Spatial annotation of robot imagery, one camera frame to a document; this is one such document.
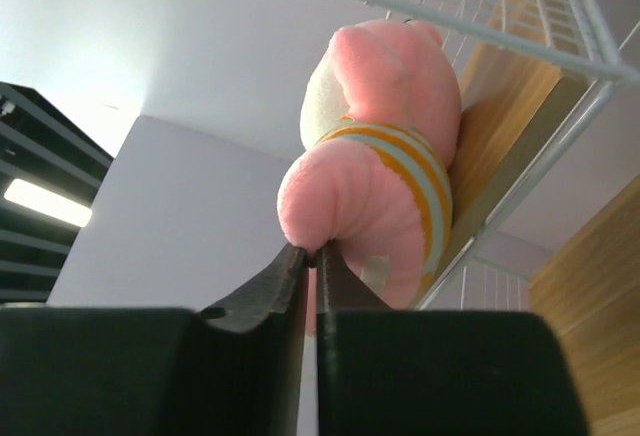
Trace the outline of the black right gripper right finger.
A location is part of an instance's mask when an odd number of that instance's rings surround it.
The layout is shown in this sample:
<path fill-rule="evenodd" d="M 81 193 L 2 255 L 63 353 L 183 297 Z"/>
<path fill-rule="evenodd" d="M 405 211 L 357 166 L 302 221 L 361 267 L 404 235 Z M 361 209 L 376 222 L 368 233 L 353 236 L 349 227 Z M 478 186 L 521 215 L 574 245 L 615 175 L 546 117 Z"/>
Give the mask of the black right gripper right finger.
<path fill-rule="evenodd" d="M 336 241 L 316 255 L 316 313 L 390 310 L 346 264 Z"/>

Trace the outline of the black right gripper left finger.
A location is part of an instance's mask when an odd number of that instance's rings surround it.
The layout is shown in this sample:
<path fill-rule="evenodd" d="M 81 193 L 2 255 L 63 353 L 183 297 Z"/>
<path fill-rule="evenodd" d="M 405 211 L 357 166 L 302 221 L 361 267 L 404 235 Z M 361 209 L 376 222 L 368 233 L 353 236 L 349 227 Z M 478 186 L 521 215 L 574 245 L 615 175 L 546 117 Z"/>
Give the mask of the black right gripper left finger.
<path fill-rule="evenodd" d="M 223 331 L 253 331 L 272 315 L 285 314 L 294 306 L 305 275 L 306 251 L 286 244 L 255 276 L 201 310 L 199 316 Z"/>

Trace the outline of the pink striped plush pig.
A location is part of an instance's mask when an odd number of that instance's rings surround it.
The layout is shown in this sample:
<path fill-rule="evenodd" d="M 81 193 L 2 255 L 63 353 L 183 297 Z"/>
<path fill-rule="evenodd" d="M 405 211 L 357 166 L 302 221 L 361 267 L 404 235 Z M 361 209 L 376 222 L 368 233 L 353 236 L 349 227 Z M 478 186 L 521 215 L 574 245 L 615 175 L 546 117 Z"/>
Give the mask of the pink striped plush pig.
<path fill-rule="evenodd" d="M 461 116 L 436 27 L 377 19 L 338 29 L 306 86 L 304 151 L 278 191 L 286 240 L 312 254 L 335 242 L 388 306 L 414 306 L 453 226 Z"/>

